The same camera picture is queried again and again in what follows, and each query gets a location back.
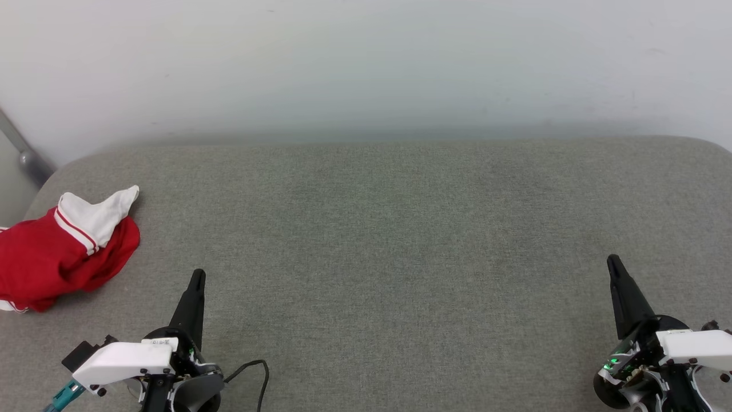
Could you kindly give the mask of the red and white shirt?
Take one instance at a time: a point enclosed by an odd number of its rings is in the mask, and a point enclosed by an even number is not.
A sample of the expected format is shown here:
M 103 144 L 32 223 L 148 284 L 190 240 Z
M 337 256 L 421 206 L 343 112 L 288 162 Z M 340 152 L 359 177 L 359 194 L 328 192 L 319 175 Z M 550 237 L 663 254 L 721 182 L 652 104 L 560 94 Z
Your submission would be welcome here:
M 0 311 L 44 312 L 117 276 L 140 244 L 130 217 L 139 193 L 134 185 L 92 204 L 66 192 L 39 219 L 0 227 Z

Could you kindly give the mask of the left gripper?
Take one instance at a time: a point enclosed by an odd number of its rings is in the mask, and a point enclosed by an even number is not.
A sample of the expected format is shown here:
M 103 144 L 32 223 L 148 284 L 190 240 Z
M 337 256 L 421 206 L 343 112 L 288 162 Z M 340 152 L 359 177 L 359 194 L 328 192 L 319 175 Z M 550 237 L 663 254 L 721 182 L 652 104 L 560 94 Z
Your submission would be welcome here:
M 217 412 L 225 387 L 221 368 L 203 359 L 203 322 L 206 273 L 193 271 L 169 327 L 158 328 L 146 339 L 177 339 L 168 365 L 161 372 L 140 378 L 140 412 Z

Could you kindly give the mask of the grey metal pole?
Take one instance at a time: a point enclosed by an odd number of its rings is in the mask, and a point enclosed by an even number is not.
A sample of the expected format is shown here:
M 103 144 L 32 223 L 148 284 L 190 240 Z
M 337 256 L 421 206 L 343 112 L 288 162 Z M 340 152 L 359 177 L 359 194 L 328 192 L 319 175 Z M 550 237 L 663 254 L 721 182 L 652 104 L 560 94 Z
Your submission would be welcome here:
M 53 168 L 26 142 L 2 109 L 0 109 L 0 132 L 5 134 L 10 144 L 19 152 L 18 162 L 21 171 L 37 188 L 42 188 L 53 175 Z

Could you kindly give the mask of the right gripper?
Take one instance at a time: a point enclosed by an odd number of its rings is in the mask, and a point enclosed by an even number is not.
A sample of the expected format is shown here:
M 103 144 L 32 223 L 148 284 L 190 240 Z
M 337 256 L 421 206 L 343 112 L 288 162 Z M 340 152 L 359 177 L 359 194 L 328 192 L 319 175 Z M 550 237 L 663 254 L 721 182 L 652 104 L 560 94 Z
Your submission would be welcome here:
M 719 412 L 703 395 L 697 375 L 711 370 L 730 382 L 732 372 L 671 360 L 659 363 L 662 349 L 656 332 L 690 328 L 672 316 L 656 316 L 619 255 L 607 257 L 607 269 L 615 330 L 622 341 L 594 376 L 596 396 L 612 409 L 629 412 Z M 698 331 L 717 329 L 722 330 L 712 320 Z

